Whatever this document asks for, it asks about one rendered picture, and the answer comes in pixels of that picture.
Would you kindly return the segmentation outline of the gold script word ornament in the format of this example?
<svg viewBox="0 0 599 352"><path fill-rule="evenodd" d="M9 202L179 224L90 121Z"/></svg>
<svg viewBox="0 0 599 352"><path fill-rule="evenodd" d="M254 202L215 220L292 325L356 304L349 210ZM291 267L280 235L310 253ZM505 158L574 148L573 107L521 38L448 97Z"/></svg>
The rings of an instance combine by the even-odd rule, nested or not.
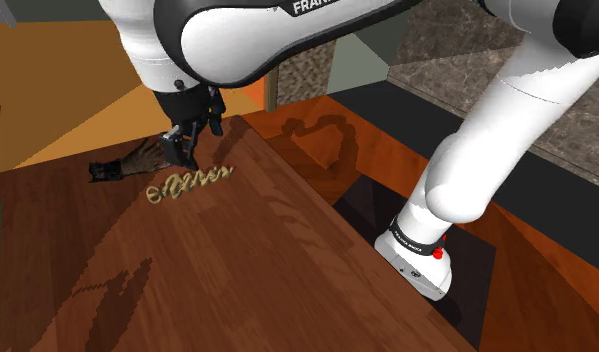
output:
<svg viewBox="0 0 599 352"><path fill-rule="evenodd" d="M234 167L215 166L208 171L198 170L183 175L173 173L161 186L149 186L145 195L151 204L159 204L165 198L176 200L184 192L190 192L193 188L205 187L221 179L229 179L234 170Z"/></svg>

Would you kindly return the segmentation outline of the brown severed hand prop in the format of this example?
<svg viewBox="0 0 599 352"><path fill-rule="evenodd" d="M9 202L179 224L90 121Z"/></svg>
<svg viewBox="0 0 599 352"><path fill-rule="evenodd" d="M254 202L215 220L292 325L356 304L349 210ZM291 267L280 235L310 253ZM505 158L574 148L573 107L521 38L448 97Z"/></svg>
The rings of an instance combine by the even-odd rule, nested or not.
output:
<svg viewBox="0 0 599 352"><path fill-rule="evenodd" d="M88 171L92 182L119 181L135 174L151 173L169 166L162 144L149 142L146 137L125 157L110 162L90 162Z"/></svg>

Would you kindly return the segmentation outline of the speckled brown cabinet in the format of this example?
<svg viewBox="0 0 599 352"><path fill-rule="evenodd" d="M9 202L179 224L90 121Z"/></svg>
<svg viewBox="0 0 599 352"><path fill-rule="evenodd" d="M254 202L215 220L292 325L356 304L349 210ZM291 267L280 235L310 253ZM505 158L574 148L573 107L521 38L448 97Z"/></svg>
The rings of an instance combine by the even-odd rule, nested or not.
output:
<svg viewBox="0 0 599 352"><path fill-rule="evenodd" d="M264 109L326 94L336 41L297 54L272 69L265 78Z"/></svg>

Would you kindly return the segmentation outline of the dark robot stand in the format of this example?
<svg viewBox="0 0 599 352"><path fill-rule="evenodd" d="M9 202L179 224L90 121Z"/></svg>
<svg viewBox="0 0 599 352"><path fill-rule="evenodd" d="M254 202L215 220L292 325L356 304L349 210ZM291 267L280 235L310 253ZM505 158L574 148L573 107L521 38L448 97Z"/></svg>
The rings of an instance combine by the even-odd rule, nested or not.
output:
<svg viewBox="0 0 599 352"><path fill-rule="evenodd" d="M333 208L369 244L373 244L405 202L405 197L361 175L334 203ZM446 297L433 301L431 305L458 330L480 334L496 248L453 225L447 231L446 249L452 260L452 284Z"/></svg>

